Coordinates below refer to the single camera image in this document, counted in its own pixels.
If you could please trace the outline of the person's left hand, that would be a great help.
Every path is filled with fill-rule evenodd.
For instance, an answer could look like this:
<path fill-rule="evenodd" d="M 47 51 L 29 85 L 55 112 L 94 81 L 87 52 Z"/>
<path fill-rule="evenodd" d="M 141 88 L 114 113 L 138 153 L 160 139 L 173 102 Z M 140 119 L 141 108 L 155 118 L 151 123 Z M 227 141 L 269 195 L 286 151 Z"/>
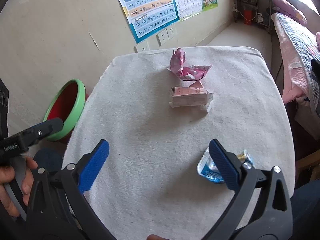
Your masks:
<path fill-rule="evenodd" d="M 37 163 L 31 157 L 15 160 L 1 158 L 1 203 L 11 217 L 21 217 L 27 221 L 27 207 L 33 186 L 31 170 Z"/>

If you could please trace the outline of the person's right hand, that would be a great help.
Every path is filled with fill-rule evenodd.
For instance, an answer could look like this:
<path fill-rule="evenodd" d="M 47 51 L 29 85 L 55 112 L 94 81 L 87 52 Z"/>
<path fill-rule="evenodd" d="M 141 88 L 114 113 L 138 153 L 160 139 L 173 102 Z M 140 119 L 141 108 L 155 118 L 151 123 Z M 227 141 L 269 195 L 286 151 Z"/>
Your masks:
<path fill-rule="evenodd" d="M 146 240 L 168 240 L 168 239 L 157 236 L 157 235 L 149 235 Z"/>

